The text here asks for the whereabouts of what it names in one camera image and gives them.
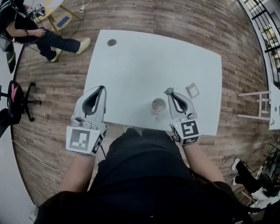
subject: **power adapter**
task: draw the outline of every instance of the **power adapter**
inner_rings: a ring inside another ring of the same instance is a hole
[[[84,11],[84,5],[80,8],[80,13]]]

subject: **black shirt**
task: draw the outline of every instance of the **black shirt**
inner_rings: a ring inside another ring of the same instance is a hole
[[[216,184],[234,197],[230,186]],[[35,224],[236,220],[232,205],[208,187],[198,185],[170,151],[149,143],[131,145],[98,164],[87,193],[60,192],[44,202]]]
[[[2,0],[1,5],[3,5],[7,1],[8,0]],[[17,7],[19,12],[26,14],[26,10],[23,3],[17,1]],[[9,33],[6,31],[6,28],[13,21],[15,21],[16,29],[32,30],[38,28],[34,21],[30,20],[26,16],[23,16],[22,14],[17,13],[16,10],[12,7],[7,8],[5,11],[3,11],[3,13],[5,20],[1,21],[1,29],[5,33],[6,37],[10,40],[12,40],[13,37],[9,35]]]

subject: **yellow table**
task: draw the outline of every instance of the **yellow table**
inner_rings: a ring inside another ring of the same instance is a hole
[[[70,11],[69,9],[67,9],[66,7],[64,7],[62,5],[63,1],[61,1],[60,4],[58,4],[56,6],[56,8],[50,8],[49,6],[51,5],[51,3],[55,1],[55,0],[47,0],[45,3],[44,3],[44,7],[45,7],[45,10],[46,10],[46,15],[45,16],[40,16],[39,19],[42,21],[46,18],[48,18],[50,24],[52,25],[54,31],[57,33],[57,34],[60,34],[59,30],[63,29],[65,26],[67,26],[67,24],[71,21],[72,19],[72,16],[74,17],[77,17],[79,20],[82,20],[82,18],[80,18],[79,16],[77,16],[74,12]],[[63,14],[61,16],[59,16],[57,18],[57,20],[55,20],[52,16],[52,13],[57,10],[58,8],[62,8],[64,9],[66,12],[68,12],[67,14]],[[65,16],[68,16],[69,19],[67,20],[67,22],[65,22],[61,27],[57,26],[59,24],[59,22],[65,18]]]

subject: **cup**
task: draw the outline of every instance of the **cup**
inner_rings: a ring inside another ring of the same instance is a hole
[[[163,113],[166,110],[166,103],[163,99],[157,98],[152,102],[151,109],[155,114],[154,118],[156,119],[159,114]]]

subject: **person wearing black shirt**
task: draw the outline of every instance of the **person wearing black shirt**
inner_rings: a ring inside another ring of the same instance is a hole
[[[221,171],[198,144],[183,150],[193,171],[237,200]],[[226,224],[243,220],[228,197],[212,192],[210,184],[194,178],[179,148],[164,131],[145,129],[140,136],[129,128],[110,145],[88,190],[94,164],[95,156],[76,155],[60,192],[39,207],[35,224],[170,219]]]
[[[2,0],[1,5],[9,0]],[[26,16],[29,6],[23,4],[22,0],[14,0],[18,10],[9,7],[4,12],[4,21],[1,21],[1,29],[9,40],[14,40],[22,44],[35,43],[40,54],[47,60],[55,62],[61,51],[68,51],[76,54],[82,53],[90,44],[90,39],[86,38],[79,42],[75,39],[63,39],[60,35],[52,31],[39,28],[34,21]]]

